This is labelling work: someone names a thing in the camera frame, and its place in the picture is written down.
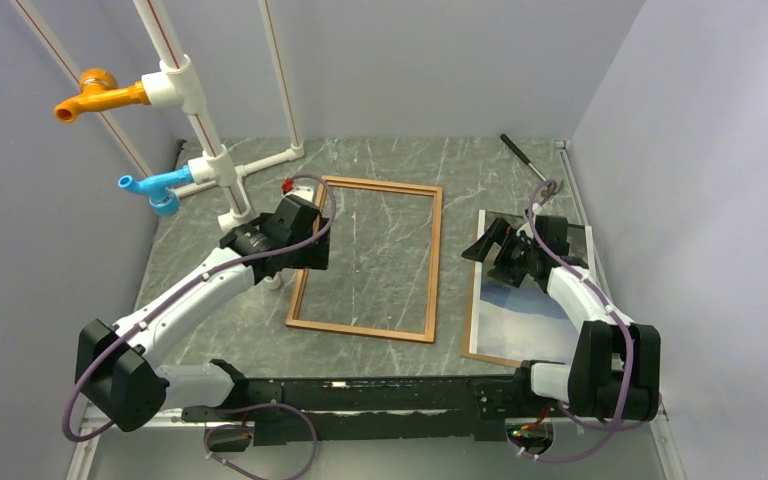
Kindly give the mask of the landscape photo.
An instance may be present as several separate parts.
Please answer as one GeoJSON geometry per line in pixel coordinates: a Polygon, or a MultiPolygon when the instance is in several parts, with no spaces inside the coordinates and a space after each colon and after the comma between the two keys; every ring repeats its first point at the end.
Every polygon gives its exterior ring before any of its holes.
{"type": "MultiPolygon", "coordinates": [[[[474,243],[496,218],[507,220],[517,233],[533,239],[526,218],[481,210],[474,243]]],[[[570,254],[584,259],[586,267],[590,266],[593,262],[590,229],[569,223],[567,239],[570,254]]],[[[511,288],[489,279],[483,272],[485,266],[493,265],[498,251],[499,247],[493,246],[485,261],[471,261],[472,293],[462,353],[514,367],[524,360],[571,362],[579,333],[560,304],[530,277],[526,277],[519,288],[511,288]]]]}

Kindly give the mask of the wooden picture frame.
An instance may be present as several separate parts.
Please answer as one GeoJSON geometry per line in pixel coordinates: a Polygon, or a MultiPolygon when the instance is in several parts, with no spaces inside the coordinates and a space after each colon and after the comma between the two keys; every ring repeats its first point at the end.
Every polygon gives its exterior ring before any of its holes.
{"type": "Polygon", "coordinates": [[[439,264],[442,240],[443,188],[431,185],[340,177],[333,175],[326,175],[324,179],[329,186],[336,188],[366,190],[399,195],[423,196],[432,199],[428,289],[423,331],[408,332],[301,319],[300,312],[305,296],[305,288],[309,275],[308,270],[299,270],[296,274],[293,293],[290,301],[290,308],[287,319],[285,321],[285,326],[289,328],[368,338],[405,341],[421,344],[433,343],[435,340],[436,329],[439,264]]]}

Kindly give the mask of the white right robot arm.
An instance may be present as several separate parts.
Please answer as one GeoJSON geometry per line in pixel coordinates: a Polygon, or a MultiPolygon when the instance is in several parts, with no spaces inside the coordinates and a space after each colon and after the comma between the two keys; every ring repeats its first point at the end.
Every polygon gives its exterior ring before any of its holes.
{"type": "Polygon", "coordinates": [[[652,325],[631,320],[594,283],[586,262],[571,255],[568,220],[529,212],[514,227],[495,219],[461,254],[474,262],[493,254],[491,279],[510,287],[533,279],[559,304],[578,333],[568,363],[528,360],[511,388],[517,411],[534,415],[549,400],[572,415],[651,421],[660,405],[661,336],[652,325]]]}

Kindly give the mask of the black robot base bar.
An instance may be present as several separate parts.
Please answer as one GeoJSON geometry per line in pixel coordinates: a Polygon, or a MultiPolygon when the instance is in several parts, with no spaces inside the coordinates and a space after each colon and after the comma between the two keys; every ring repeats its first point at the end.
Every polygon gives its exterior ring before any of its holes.
{"type": "Polygon", "coordinates": [[[503,441],[516,420],[549,408],[512,374],[245,378],[217,407],[190,406],[187,423],[245,425],[256,446],[319,441],[467,437],[503,441]]]}

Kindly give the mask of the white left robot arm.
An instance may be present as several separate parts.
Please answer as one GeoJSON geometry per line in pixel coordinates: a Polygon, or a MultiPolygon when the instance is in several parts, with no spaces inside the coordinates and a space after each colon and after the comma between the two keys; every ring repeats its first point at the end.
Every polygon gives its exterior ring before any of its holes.
{"type": "Polygon", "coordinates": [[[171,350],[215,310],[284,269],[324,270],[329,236],[310,187],[285,194],[272,213],[238,226],[189,274],[145,307],[113,325],[99,320],[79,334],[75,382],[81,394],[124,432],[166,409],[209,407],[239,417],[249,381],[224,360],[170,366],[171,350]]]}

